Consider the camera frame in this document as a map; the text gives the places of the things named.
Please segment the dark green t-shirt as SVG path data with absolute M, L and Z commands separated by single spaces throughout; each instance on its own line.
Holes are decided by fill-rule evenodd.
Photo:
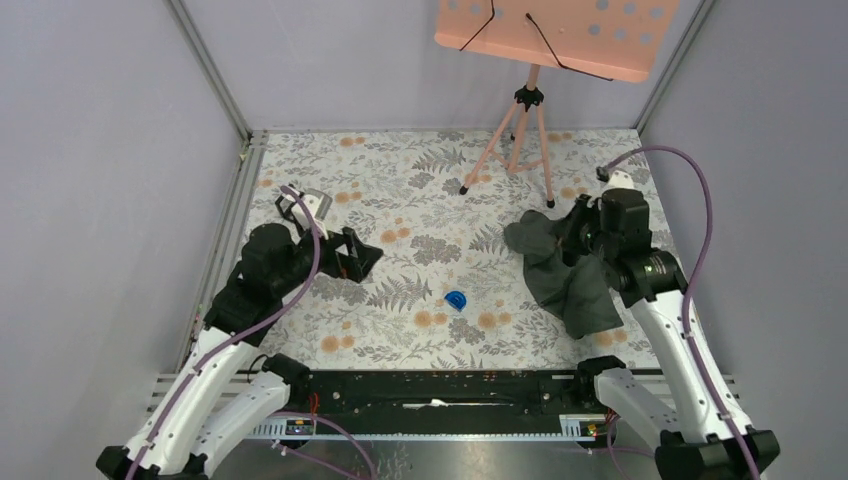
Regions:
M 561 320 L 567 335 L 575 340 L 622 327 L 600 261 L 591 256 L 568 260 L 556 224 L 545 214 L 528 210 L 504 227 L 504 243 L 522 257 L 531 296 L 544 311 Z

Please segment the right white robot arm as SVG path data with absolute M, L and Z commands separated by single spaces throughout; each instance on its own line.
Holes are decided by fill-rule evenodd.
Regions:
M 759 479 L 780 446 L 739 404 L 695 318 L 692 286 L 670 252 L 652 244 L 643 194 L 612 188 L 580 195 L 557 224 L 564 256 L 591 256 L 606 285 L 647 336 L 673 403 L 667 405 L 624 367 L 592 373 L 573 386 L 583 410 L 612 409 L 654 451 L 663 479 Z

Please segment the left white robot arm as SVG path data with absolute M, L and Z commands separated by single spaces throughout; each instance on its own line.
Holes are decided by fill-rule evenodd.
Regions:
M 254 228 L 164 399 L 125 445 L 103 449 L 97 469 L 109 479 L 211 478 L 271 413 L 296 411 L 309 401 L 309 368 L 276 354 L 245 391 L 215 407 L 289 309 L 285 296 L 301 298 L 319 273 L 360 283 L 382 256 L 382 249 L 363 243 L 349 227 L 326 236 L 304 232 L 299 241 L 281 224 Z

